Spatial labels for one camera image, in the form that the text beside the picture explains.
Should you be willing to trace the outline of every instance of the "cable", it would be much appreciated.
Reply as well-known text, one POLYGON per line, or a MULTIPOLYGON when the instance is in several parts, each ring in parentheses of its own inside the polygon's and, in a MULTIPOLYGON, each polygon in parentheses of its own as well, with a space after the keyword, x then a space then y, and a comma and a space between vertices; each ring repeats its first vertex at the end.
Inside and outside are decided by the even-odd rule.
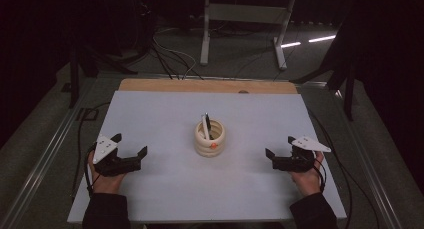
POLYGON ((263 56, 263 54, 268 50, 268 37, 269 37, 269 35, 271 34, 271 32, 273 31, 273 24, 275 24, 275 22, 277 22, 277 20, 278 20, 278 18, 280 18, 282 15, 283 15, 283 13, 284 13, 284 11, 281 11, 281 13, 279 13, 278 14, 278 16, 275 18, 275 20, 274 20, 274 22, 273 23, 270 23, 270 25, 269 25, 269 31, 268 31, 268 34, 266 35, 266 38, 265 38, 265 49, 261 52, 261 54, 259 55, 259 57, 257 57, 257 58, 255 58, 255 59, 252 59, 251 61, 249 61, 248 63, 246 63, 244 66, 242 66, 238 71, 237 71, 237 73, 234 75, 234 77, 233 77, 233 79, 234 80, 236 80, 237 79, 237 76, 238 76, 238 74, 244 69, 244 68, 246 68, 247 66, 249 66, 249 65, 251 65, 254 61, 257 61, 257 60, 259 60, 260 58, 262 58, 262 56, 263 56))
POLYGON ((321 185, 319 186, 319 190, 321 191, 321 192, 324 192, 324 188, 325 188, 325 181, 327 180, 327 178, 323 178, 323 176, 322 176, 322 174, 321 174, 321 171, 316 167, 316 166, 313 166, 313 168, 314 168, 314 170, 318 173, 318 175, 319 175, 319 177, 320 177, 320 179, 321 179, 321 185))
POLYGON ((165 72, 168 74, 169 78, 172 80, 174 78, 172 78, 171 73, 169 72, 168 68, 165 66, 165 64, 163 63, 162 58, 159 55, 159 52, 156 50, 156 48, 152 48, 153 51, 156 53, 156 58, 159 60, 160 64, 162 65, 162 68, 165 70, 165 72))
POLYGON ((316 162, 318 162, 321 165, 321 168, 324 171, 324 183, 327 183, 327 170, 325 170, 325 167, 322 165, 322 163, 320 161, 318 161, 317 159, 315 159, 316 162))
POLYGON ((215 28, 215 29, 210 29, 209 31, 211 31, 211 32, 218 31, 218 30, 222 29, 223 27, 225 27, 228 23, 229 23, 229 21, 224 21, 224 23, 220 27, 215 28))
POLYGON ((99 178, 100 178, 100 174, 99 174, 99 175, 97 175, 96 179, 94 179, 93 183, 91 184, 91 187, 93 187, 93 186, 94 186, 94 183, 96 183, 96 181, 97 181, 99 178))
POLYGON ((214 29, 209 29, 209 31, 211 31, 211 32, 214 32, 214 31, 218 31, 218 30, 220 30, 220 29, 222 29, 222 28, 224 28, 227 24, 228 24, 228 22, 229 21, 223 21, 224 23, 222 23, 222 25, 221 26, 219 26, 218 28, 214 28, 214 29))
POLYGON ((187 64, 187 62, 182 58, 182 57, 180 57, 178 54, 175 54, 175 56, 177 56, 178 57, 178 59, 177 58, 174 58, 174 57, 171 57, 171 56, 169 56, 169 55, 166 55, 165 53, 162 53, 162 52, 159 52, 162 56, 164 56, 164 57, 167 57, 167 58, 169 58, 169 59, 171 59, 171 60, 174 60, 174 61, 176 61, 176 62, 178 62, 179 64, 181 64, 181 65, 183 65, 184 67, 186 67, 187 69, 188 68, 190 68, 189 67, 189 65, 187 64))
POLYGON ((163 63, 163 65, 165 65, 165 67, 170 71, 170 72, 172 72, 176 77, 177 77, 177 79, 178 80, 180 80, 180 75, 179 75, 179 73, 177 72, 177 71, 175 71, 174 69, 172 69, 170 66, 169 66, 169 64, 168 64, 168 62, 165 60, 165 59, 163 59, 162 58, 162 55, 161 55, 161 53, 159 52, 159 51, 157 51, 156 50, 156 52, 157 52, 157 56, 158 56, 158 58, 159 58, 159 60, 160 61, 162 61, 162 63, 163 63))
POLYGON ((87 116, 93 112, 96 111, 98 108, 105 106, 105 105, 109 105, 110 102, 105 102, 102 103, 94 108, 91 109, 87 109, 87 111, 82 115, 80 123, 78 125, 78 132, 77 132, 77 150, 78 150, 78 160, 77 160, 77 166, 75 168, 75 175, 74 175, 74 180, 72 183, 72 194, 71 194, 71 198, 72 198, 72 202, 74 202, 75 200, 75 193, 76 193, 76 184, 77 184, 77 179, 78 179, 78 174, 79 174, 79 170, 80 170, 80 165, 81 165, 81 129, 82 129, 82 124, 84 123, 85 119, 87 118, 87 116))
POLYGON ((89 174, 88 174, 88 157, 90 155, 90 153, 95 149, 95 145, 92 145, 90 148, 88 148, 87 153, 85 154, 84 157, 84 176, 85 176, 85 182, 87 184, 87 191, 88 191, 88 195, 91 197, 93 195, 93 185, 94 182, 97 181, 97 179, 99 179, 100 175, 95 179, 95 181, 93 182, 93 184, 90 183, 90 178, 89 178, 89 174))
POLYGON ((349 185, 349 182, 347 180, 347 177, 346 177, 346 174, 345 173, 348 174, 348 176, 350 177, 350 179, 356 184, 356 186, 359 188, 359 190, 365 196, 368 204, 370 205, 370 207, 371 207, 371 209, 372 209, 372 211, 374 213, 374 217, 375 217, 375 220, 376 220, 377 228, 380 228, 380 222, 379 222, 379 219, 378 219, 377 211, 375 210, 374 206, 372 205, 372 202, 371 202, 370 198, 367 196, 367 194, 362 189, 362 187, 359 185, 359 183, 350 174, 350 172, 347 170, 347 168, 341 163, 341 161, 340 161, 340 159, 339 159, 339 157, 337 155, 337 152, 335 150, 333 141, 331 140, 330 135, 328 134, 327 130, 324 128, 324 126, 322 125, 322 123, 318 120, 318 117, 309 108, 307 108, 307 110, 308 110, 309 114, 317 121, 318 126, 320 127, 321 131, 323 132, 326 141, 329 143, 331 149, 333 150, 334 157, 336 158, 336 161, 337 161, 337 163, 340 166, 341 172, 343 174, 343 177, 344 177, 344 179, 346 181, 346 184, 347 184, 347 187, 348 187, 350 205, 349 205, 348 219, 347 219, 345 228, 348 228, 349 227, 351 216, 352 216, 352 209, 353 209, 353 206, 352 206, 352 201, 353 201, 352 200, 352 191, 351 191, 351 188, 350 188, 350 185, 349 185))
POLYGON ((187 70, 186 70, 186 72, 184 73, 184 76, 182 77, 182 80, 184 80, 186 77, 187 77, 187 74, 190 72, 190 71, 193 71, 197 76, 199 76, 200 77, 200 79, 202 79, 203 80, 203 78, 197 73, 197 72, 195 72, 194 71, 194 66, 197 64, 196 63, 196 59, 194 59, 192 56, 190 56, 190 55, 188 55, 187 53, 184 53, 184 52, 180 52, 180 51, 176 51, 176 50, 171 50, 171 49, 168 49, 168 48, 166 48, 166 47, 164 47, 164 46, 162 46, 162 45, 160 45, 157 41, 156 41, 156 39, 153 37, 153 41, 155 42, 155 44, 159 47, 159 48, 161 48, 161 49, 163 49, 163 50, 165 50, 165 51, 168 51, 168 52, 171 52, 171 53, 173 53, 174 55, 177 55, 177 54, 181 54, 181 55, 184 55, 184 56, 186 56, 186 57, 189 57, 192 61, 193 61, 193 64, 191 65, 191 67, 190 68, 187 68, 187 70))
POLYGON ((160 34, 160 33, 164 33, 164 32, 167 32, 167 31, 173 31, 173 30, 177 30, 177 29, 179 29, 179 28, 171 27, 171 28, 163 29, 162 31, 155 32, 155 34, 160 34))
POLYGON ((246 29, 246 28, 242 28, 240 26, 240 23, 236 23, 236 22, 232 22, 232 21, 226 21, 226 23, 224 23, 219 28, 211 29, 210 31, 216 33, 218 36, 210 35, 210 37, 211 38, 245 37, 245 36, 250 36, 250 35, 262 32, 262 31, 266 30, 267 28, 269 28, 269 25, 261 23, 261 26, 259 27, 259 29, 249 30, 249 29, 246 29), (221 31, 221 29, 223 29, 224 27, 229 27, 231 32, 228 33, 228 32, 221 31), (247 33, 237 33, 238 31, 247 31, 247 33))
POLYGON ((161 46, 161 45, 160 45, 160 44, 156 41, 155 37, 153 37, 153 41, 155 42, 155 44, 156 44, 158 47, 160 47, 161 49, 163 49, 163 50, 165 50, 165 51, 175 52, 175 53, 178 53, 178 54, 181 54, 181 55, 184 55, 184 56, 186 56, 186 57, 190 58, 190 59, 193 61, 193 65, 191 66, 191 68, 193 68, 193 67, 196 65, 196 59, 194 59, 192 56, 188 55, 187 53, 180 52, 180 51, 176 51, 176 50, 171 50, 171 49, 168 49, 168 48, 166 48, 166 47, 163 47, 163 46, 161 46))

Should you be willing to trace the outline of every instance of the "black cable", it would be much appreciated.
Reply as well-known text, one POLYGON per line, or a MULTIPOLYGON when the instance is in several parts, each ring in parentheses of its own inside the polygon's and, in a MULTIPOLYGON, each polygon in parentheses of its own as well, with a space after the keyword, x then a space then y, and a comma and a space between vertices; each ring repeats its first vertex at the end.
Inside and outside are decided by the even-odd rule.
POLYGON ((321 191, 321 192, 324 192, 324 188, 325 188, 325 181, 327 180, 327 179, 324 179, 324 177, 322 176, 322 174, 321 174, 321 171, 316 167, 316 166, 313 166, 313 168, 314 168, 314 170, 318 173, 318 175, 319 175, 319 178, 321 179, 321 185, 319 186, 319 190, 321 191))
POLYGON ((176 73, 169 65, 168 65, 168 63, 165 61, 165 59, 163 59, 162 58, 162 56, 160 55, 160 52, 156 49, 156 48, 153 48, 153 50, 156 52, 156 55, 157 55, 157 58, 159 59, 159 62, 162 64, 162 67, 165 69, 165 71, 168 71, 168 74, 170 75, 170 74, 174 74, 176 77, 177 77, 177 79, 180 79, 179 78, 179 76, 178 76, 178 73, 176 73))
POLYGON ((351 218, 352 218, 352 210, 353 210, 353 198, 352 198, 352 189, 351 189, 351 187, 350 187, 350 184, 349 184, 349 180, 347 179, 347 176, 346 176, 346 174, 345 174, 345 172, 344 172, 344 170, 342 169, 342 164, 341 164, 341 162, 340 162, 340 160, 339 160, 339 157, 337 156, 337 153, 336 153, 336 151, 335 151, 335 148, 334 148, 334 145, 333 145, 333 143, 332 143, 332 141, 331 141, 331 138, 330 138, 330 136, 328 135, 328 133, 327 133, 327 130, 325 130, 325 128, 324 128, 324 126, 322 125, 322 123, 318 120, 318 118, 315 116, 315 114, 309 109, 309 108, 307 108, 307 110, 308 110, 308 112, 309 112, 309 114, 317 121, 317 123, 318 123, 318 126, 320 127, 320 129, 321 129, 321 131, 323 132, 323 134, 324 134, 324 137, 325 137, 325 139, 327 140, 327 142, 329 143, 329 145, 330 145, 330 148, 332 149, 332 151, 333 151, 333 155, 334 155, 334 157, 336 158, 336 161, 337 161, 337 163, 339 164, 339 167, 340 167, 340 169, 341 169, 341 172, 342 172, 342 175, 343 175, 343 178, 344 178, 344 180, 345 180, 345 182, 346 182, 346 187, 347 187, 347 189, 348 189, 348 194, 349 194, 349 213, 348 213, 348 215, 347 215, 347 222, 346 222, 346 226, 345 226, 345 228, 347 229, 347 228, 349 228, 349 225, 350 225, 350 220, 351 220, 351 218))
POLYGON ((251 29, 247 29, 247 28, 243 28, 241 25, 241 23, 237 23, 237 22, 231 22, 230 23, 230 27, 233 27, 235 30, 241 30, 241 31, 247 31, 250 34, 247 35, 252 35, 254 33, 258 33, 258 32, 263 32, 268 28, 268 25, 266 23, 256 23, 257 25, 260 25, 259 29, 256 30, 251 30, 251 29))
MULTIPOLYGON (((274 24, 277 22, 277 20, 278 20, 278 18, 280 18, 282 15, 283 15, 283 13, 284 13, 284 11, 282 11, 276 18, 275 18, 275 20, 274 20, 274 22, 273 23, 270 23, 270 25, 269 25, 269 28, 270 28, 270 30, 268 31, 268 34, 267 34, 267 36, 266 36, 266 38, 265 38, 265 42, 266 42, 266 46, 265 46, 265 49, 261 52, 261 55, 259 56, 259 57, 257 57, 257 58, 255 58, 255 59, 253 59, 253 60, 251 60, 251 61, 249 61, 247 64, 245 64, 244 66, 242 66, 238 71, 237 71, 237 73, 234 75, 234 80, 236 80, 236 78, 237 78, 237 76, 238 76, 238 74, 245 68, 245 67, 247 67, 248 65, 251 65, 254 61, 257 61, 257 60, 259 60, 260 58, 262 58, 262 56, 263 56, 263 54, 268 50, 268 37, 269 37, 269 35, 271 34, 271 32, 273 31, 273 26, 274 26, 274 24)), ((295 40, 297 40, 297 36, 299 35, 299 30, 297 31, 297 34, 296 34, 296 39, 295 40)), ((277 77, 280 75, 282 73, 282 71, 280 71, 279 73, 278 73, 278 75, 274 78, 274 81, 277 79, 277 77)))
POLYGON ((99 175, 97 175, 96 179, 94 179, 93 183, 91 184, 91 187, 93 187, 93 186, 94 186, 94 183, 96 183, 96 181, 97 181, 97 180, 99 180, 99 178, 100 178, 100 174, 99 174, 99 175))
POLYGON ((168 69, 166 68, 166 66, 163 64, 162 59, 161 59, 161 57, 160 57, 160 55, 159 55, 159 52, 158 52, 158 51, 156 50, 156 48, 154 48, 154 47, 153 47, 152 49, 153 49, 153 51, 156 53, 156 58, 158 58, 158 60, 159 60, 160 64, 162 65, 163 70, 166 72, 166 74, 168 74, 169 78, 170 78, 171 80, 173 80, 174 78, 172 78, 171 73, 168 71, 168 69))
POLYGON ((85 111, 85 113, 83 113, 80 123, 78 125, 78 134, 77 134, 77 150, 78 150, 78 160, 77 160, 77 167, 75 168, 75 175, 74 175, 74 180, 72 183, 72 194, 71 194, 71 198, 72 198, 72 202, 75 200, 75 190, 76 190, 76 185, 77 185, 77 180, 78 180, 78 174, 79 174, 79 170, 80 170, 80 165, 81 165, 81 129, 82 129, 82 124, 84 123, 85 119, 87 118, 87 116, 93 112, 96 111, 98 108, 105 106, 105 105, 109 105, 110 102, 105 102, 102 103, 94 108, 91 109, 87 109, 87 111, 85 111))
POLYGON ((365 196, 368 204, 371 206, 371 209, 372 209, 372 211, 374 213, 374 217, 375 217, 376 223, 377 223, 377 228, 380 228, 380 222, 379 222, 379 219, 378 219, 377 211, 375 210, 374 206, 372 205, 371 199, 367 196, 367 194, 365 193, 365 191, 362 189, 362 187, 359 185, 359 183, 354 179, 354 177, 350 174, 350 172, 347 170, 347 168, 341 163, 341 161, 340 161, 340 159, 339 159, 339 157, 337 155, 337 152, 335 150, 333 141, 330 138, 330 135, 328 134, 327 130, 325 130, 325 128, 322 125, 322 123, 318 120, 317 116, 309 108, 307 108, 307 110, 308 110, 309 114, 317 121, 318 126, 320 127, 321 131, 324 133, 324 137, 326 138, 326 140, 329 143, 331 149, 333 150, 334 157, 336 158, 337 163, 340 166, 341 172, 343 174, 343 177, 345 178, 345 181, 346 181, 346 184, 347 184, 347 187, 348 187, 348 190, 349 190, 349 200, 350 200, 349 210, 350 211, 349 211, 348 221, 346 223, 346 227, 345 228, 348 228, 349 227, 349 224, 350 224, 351 214, 352 214, 352 201, 353 201, 352 200, 352 191, 351 191, 351 188, 349 186, 349 182, 347 180, 347 177, 346 177, 345 173, 348 174, 348 176, 350 177, 350 179, 356 184, 356 186, 359 188, 359 190, 365 196))
POLYGON ((265 31, 266 28, 269 26, 262 26, 259 30, 248 30, 245 28, 241 28, 239 25, 235 24, 234 22, 228 22, 225 24, 224 27, 218 28, 216 30, 211 30, 211 32, 216 33, 219 36, 212 36, 212 38, 222 38, 222 37, 245 37, 250 36, 259 32, 265 31), (231 29, 231 33, 227 33, 225 31, 222 31, 225 27, 229 27, 231 29), (248 31, 247 33, 237 33, 239 31, 248 31))
POLYGON ((194 74, 196 74, 196 76, 198 76, 201 80, 204 80, 203 79, 203 77, 202 76, 200 76, 199 75, 199 73, 197 73, 192 67, 194 66, 192 66, 192 67, 190 67, 188 64, 187 64, 187 62, 180 56, 180 55, 178 55, 178 53, 176 53, 176 52, 174 52, 173 50, 171 50, 171 49, 168 49, 168 48, 166 48, 166 47, 164 47, 164 46, 162 46, 162 45, 160 45, 159 43, 157 43, 156 42, 156 44, 157 44, 157 46, 160 48, 160 49, 163 49, 163 50, 165 50, 165 51, 167 51, 167 52, 169 52, 169 53, 172 53, 173 55, 175 55, 176 57, 178 57, 180 60, 178 60, 178 59, 176 59, 176 58, 173 58, 173 57, 171 57, 171 56, 168 56, 168 55, 166 55, 165 53, 162 53, 162 52, 160 52, 160 51, 158 51, 156 48, 154 48, 154 50, 156 51, 156 53, 159 53, 159 54, 161 54, 162 56, 165 56, 165 57, 168 57, 168 58, 170 58, 170 59, 172 59, 172 60, 174 60, 174 61, 176 61, 176 62, 178 62, 178 63, 180 63, 180 64, 182 64, 183 66, 185 66, 186 67, 186 72, 184 73, 184 76, 181 78, 181 80, 184 80, 185 78, 186 78, 186 76, 187 76, 187 74, 188 74, 188 72, 190 72, 190 71, 192 71, 194 74))
POLYGON ((327 183, 327 170, 325 170, 325 167, 322 165, 320 161, 318 161, 317 159, 315 159, 315 161, 321 165, 321 168, 324 171, 324 183, 327 183))
POLYGON ((88 174, 88 157, 90 155, 90 152, 94 151, 96 144, 92 145, 90 148, 88 148, 87 153, 85 154, 84 157, 84 176, 85 176, 85 182, 87 184, 87 191, 88 191, 88 195, 91 197, 93 195, 93 184, 90 183, 90 177, 88 174))

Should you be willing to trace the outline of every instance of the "metal stand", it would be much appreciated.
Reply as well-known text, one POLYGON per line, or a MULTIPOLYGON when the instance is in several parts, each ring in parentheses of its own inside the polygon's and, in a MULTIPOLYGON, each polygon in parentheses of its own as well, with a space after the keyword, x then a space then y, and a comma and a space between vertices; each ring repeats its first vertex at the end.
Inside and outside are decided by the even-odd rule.
POLYGON ((290 0, 286 8, 262 7, 247 5, 216 4, 205 0, 205 21, 203 29, 202 52, 200 65, 206 66, 209 57, 209 20, 243 21, 280 24, 281 31, 278 38, 274 38, 275 53, 280 70, 287 69, 283 49, 281 48, 284 34, 290 21, 295 0, 290 0))

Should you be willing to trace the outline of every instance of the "light strip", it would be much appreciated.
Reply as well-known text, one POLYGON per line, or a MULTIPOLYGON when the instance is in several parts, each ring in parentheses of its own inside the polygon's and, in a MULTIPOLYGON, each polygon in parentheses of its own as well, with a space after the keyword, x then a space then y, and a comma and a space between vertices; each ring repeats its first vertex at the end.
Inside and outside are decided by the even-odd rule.
POLYGON ((300 45, 300 42, 293 42, 293 43, 289 43, 289 44, 283 44, 283 45, 281 45, 281 48, 291 47, 291 46, 297 46, 297 45, 300 45))
POLYGON ((336 38, 336 36, 320 37, 320 38, 317 38, 317 39, 309 40, 309 42, 325 41, 325 40, 331 40, 331 39, 334 39, 334 38, 336 38))

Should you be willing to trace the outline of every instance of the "floor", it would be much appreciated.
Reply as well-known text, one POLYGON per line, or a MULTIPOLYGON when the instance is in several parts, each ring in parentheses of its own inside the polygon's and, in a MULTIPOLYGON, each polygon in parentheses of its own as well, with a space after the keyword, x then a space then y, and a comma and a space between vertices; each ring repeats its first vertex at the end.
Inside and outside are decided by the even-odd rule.
MULTIPOLYGON (((180 30, 163 25, 157 29, 154 47, 165 54, 162 57, 174 72, 168 75, 151 50, 143 59, 127 65, 138 72, 131 77, 296 79, 317 69, 331 45, 331 40, 317 43, 308 40, 337 33, 331 26, 290 24, 284 43, 301 44, 284 48, 288 69, 281 71, 270 44, 278 28, 258 25, 259 32, 252 33, 252 25, 248 25, 249 30, 237 31, 230 30, 225 23, 215 26, 216 30, 211 31, 207 66, 199 65, 201 28, 180 30)), ((97 78, 81 76, 81 98, 73 109, 68 108, 70 95, 61 92, 63 85, 69 82, 69 65, 60 70, 58 83, 1 149, 1 228, 80 228, 66 221, 73 187, 79 185, 82 176, 77 148, 80 145, 85 150, 97 137, 107 106, 99 108, 98 117, 93 121, 81 123, 78 114, 84 108, 110 101, 120 81, 129 77, 99 65, 102 70, 97 78)), ((329 76, 331 72, 297 86, 305 104, 313 111, 311 120, 318 138, 330 145, 325 138, 327 132, 338 154, 339 160, 334 154, 328 155, 327 160, 345 210, 351 215, 350 220, 340 219, 339 227, 424 228, 422 194, 361 83, 356 81, 354 121, 350 122, 341 109, 343 90, 334 92, 325 88, 329 76), (341 169, 339 161, 346 170, 341 169)), ((285 228, 294 228, 292 221, 282 224, 285 228)), ((142 225, 134 224, 133 228, 142 228, 142 225)))

